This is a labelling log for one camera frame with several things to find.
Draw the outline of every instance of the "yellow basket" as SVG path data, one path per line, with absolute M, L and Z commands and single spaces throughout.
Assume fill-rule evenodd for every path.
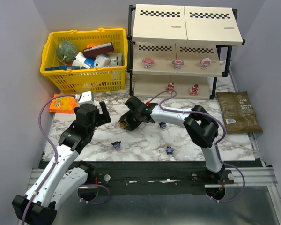
M 79 51 L 88 45 L 112 42 L 114 53 L 122 53 L 123 55 L 123 65 L 96 69 L 45 71 L 45 68 L 61 65 L 56 56 L 56 49 L 61 41 L 73 42 Z M 93 92 L 123 90 L 127 68 L 127 47 L 126 32 L 123 28 L 52 32 L 44 46 L 40 72 L 66 94 L 82 93 L 89 90 Z

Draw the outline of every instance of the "gray wall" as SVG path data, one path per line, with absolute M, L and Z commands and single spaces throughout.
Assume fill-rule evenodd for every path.
M 33 0 L 48 30 L 97 30 L 99 27 L 128 27 L 128 6 L 163 4 L 183 6 L 233 7 L 244 37 L 265 0 Z
M 257 112 L 264 130 L 257 142 L 262 158 L 273 165 L 281 196 L 281 0 L 265 1 L 245 39 L 232 71 Z
M 12 199 L 25 193 L 44 149 L 37 117 L 54 93 L 39 73 L 47 37 L 32 0 L 0 0 L 0 225 L 17 224 Z M 51 120 L 46 111 L 46 130 Z

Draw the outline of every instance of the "orange box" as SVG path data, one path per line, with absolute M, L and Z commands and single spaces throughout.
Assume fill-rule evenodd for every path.
M 59 97 L 53 100 L 49 107 L 49 112 L 51 113 L 74 113 L 74 108 L 76 107 L 76 99 L 71 96 Z

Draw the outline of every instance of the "white marble table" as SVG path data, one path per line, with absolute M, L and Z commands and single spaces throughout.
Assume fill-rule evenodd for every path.
M 234 92 L 230 77 L 219 78 L 218 92 Z M 129 98 L 128 88 L 124 91 L 94 93 L 95 103 L 105 101 L 110 112 L 111 123 L 99 127 L 76 161 L 204 161 L 200 147 L 190 139 L 185 128 L 168 124 L 161 130 L 158 124 L 141 124 L 134 131 L 126 131 L 118 127 L 118 120 L 128 108 L 124 105 Z M 146 102 L 149 98 L 141 97 Z M 218 101 L 171 99 L 164 104 L 174 108 L 192 108 L 194 105 L 203 106 L 211 115 L 222 121 Z M 61 133 L 69 127 L 75 119 L 74 114 L 56 113 L 53 119 L 50 138 L 55 145 Z M 115 150 L 112 142 L 122 141 L 121 149 Z M 167 155 L 166 146 L 175 148 L 173 155 Z M 224 160 L 255 160 L 252 146 L 247 134 L 229 134 L 219 144 L 221 156 Z M 49 161 L 53 156 L 52 147 L 47 144 L 43 156 L 44 161 Z

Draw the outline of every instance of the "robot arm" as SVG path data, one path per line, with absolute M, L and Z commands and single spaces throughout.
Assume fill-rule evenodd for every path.
M 225 167 L 214 146 L 219 126 L 213 119 L 205 115 L 189 113 L 190 109 L 169 107 L 161 109 L 156 103 L 144 104 L 135 96 L 130 97 L 125 105 L 129 108 L 129 111 L 119 121 L 123 129 L 134 130 L 142 122 L 170 123 L 185 127 L 191 140 L 202 148 L 206 160 L 206 169 L 210 172 L 210 175 L 217 180 L 221 178 Z M 199 105 L 196 105 L 192 111 L 207 113 Z
M 73 169 L 73 176 L 68 175 L 61 181 L 69 166 L 75 161 L 83 148 L 90 143 L 95 128 L 111 122 L 105 103 L 100 102 L 103 112 L 100 114 L 99 109 L 94 104 L 90 91 L 82 94 L 79 104 L 80 107 L 74 109 L 76 120 L 61 134 L 59 146 L 57 147 L 57 160 L 54 155 L 42 175 L 25 195 L 17 195 L 13 200 L 12 204 L 16 215 L 19 219 L 22 219 L 29 200 L 35 195 L 25 218 L 25 222 L 28 224 L 52 224 L 58 207 L 73 191 L 85 183 L 90 175 L 88 169 L 85 170 L 83 166 L 80 166 L 80 168 Z M 53 164 L 56 165 L 52 172 L 49 173 Z M 36 193 L 37 186 L 45 177 L 47 177 L 46 182 Z

